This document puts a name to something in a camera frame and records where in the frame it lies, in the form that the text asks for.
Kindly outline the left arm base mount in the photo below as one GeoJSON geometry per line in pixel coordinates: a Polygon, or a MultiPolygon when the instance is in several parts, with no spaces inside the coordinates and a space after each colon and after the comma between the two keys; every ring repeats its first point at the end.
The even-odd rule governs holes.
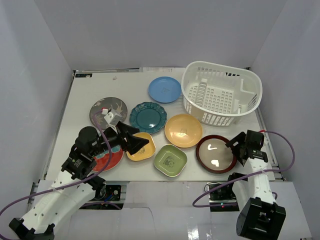
{"type": "Polygon", "coordinates": [[[106,185],[104,195],[97,196],[84,204],[81,210],[121,210],[124,206],[127,187],[125,185],[106,185]]]}

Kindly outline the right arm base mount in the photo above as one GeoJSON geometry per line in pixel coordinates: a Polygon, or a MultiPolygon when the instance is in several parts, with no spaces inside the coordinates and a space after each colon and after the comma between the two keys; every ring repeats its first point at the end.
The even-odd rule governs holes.
{"type": "Polygon", "coordinates": [[[222,187],[209,194],[209,204],[218,205],[210,207],[210,211],[214,212],[239,212],[239,206],[235,194],[230,186],[222,187]]]}

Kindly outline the grey reindeer plate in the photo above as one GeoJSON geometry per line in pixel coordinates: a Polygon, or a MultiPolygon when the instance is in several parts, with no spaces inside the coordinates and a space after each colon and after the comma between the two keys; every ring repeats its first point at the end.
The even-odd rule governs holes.
{"type": "Polygon", "coordinates": [[[104,115],[101,113],[102,109],[113,109],[116,110],[118,114],[121,115],[121,121],[123,122],[128,114],[128,108],[124,101],[117,97],[105,97],[98,100],[90,109],[89,118],[91,123],[95,127],[100,127],[105,130],[109,127],[104,115]]]}

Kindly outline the dark red rimmed plate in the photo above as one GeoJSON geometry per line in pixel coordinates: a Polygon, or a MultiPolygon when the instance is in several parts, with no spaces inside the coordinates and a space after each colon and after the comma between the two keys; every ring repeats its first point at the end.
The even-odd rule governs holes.
{"type": "Polygon", "coordinates": [[[231,148],[226,144],[229,140],[220,135],[207,135],[197,144],[195,155],[198,163],[208,172],[224,174],[231,171],[237,163],[231,148]]]}

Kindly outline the white plastic dish bin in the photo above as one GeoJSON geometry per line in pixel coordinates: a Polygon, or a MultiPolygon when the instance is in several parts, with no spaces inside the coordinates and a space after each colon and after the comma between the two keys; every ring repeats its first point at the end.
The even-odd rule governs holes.
{"type": "Polygon", "coordinates": [[[181,92],[188,114],[209,126],[228,127],[258,108],[263,86],[250,70],[194,61],[184,70],[181,92]]]}

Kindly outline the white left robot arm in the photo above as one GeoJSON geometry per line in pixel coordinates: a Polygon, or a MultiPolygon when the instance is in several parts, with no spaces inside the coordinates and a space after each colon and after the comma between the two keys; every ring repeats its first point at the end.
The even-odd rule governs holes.
{"type": "Polygon", "coordinates": [[[95,157],[120,147],[131,155],[149,143],[135,134],[138,128],[118,122],[115,128],[98,132],[93,126],[82,128],[56,180],[41,199],[20,218],[13,218],[9,228],[20,240],[52,240],[55,231],[79,208],[92,199],[105,196],[105,179],[92,173],[95,157]]]}

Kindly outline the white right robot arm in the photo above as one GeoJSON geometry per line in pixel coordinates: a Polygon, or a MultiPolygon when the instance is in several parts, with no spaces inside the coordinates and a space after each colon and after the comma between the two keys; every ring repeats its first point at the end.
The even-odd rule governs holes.
{"type": "Polygon", "coordinates": [[[226,147],[243,166],[243,173],[232,173],[226,195],[237,201],[240,210],[236,221],[238,236],[250,240],[278,239],[286,218],[286,210],[274,197],[266,173],[268,157],[261,149],[264,135],[248,130],[241,132],[226,147]]]}

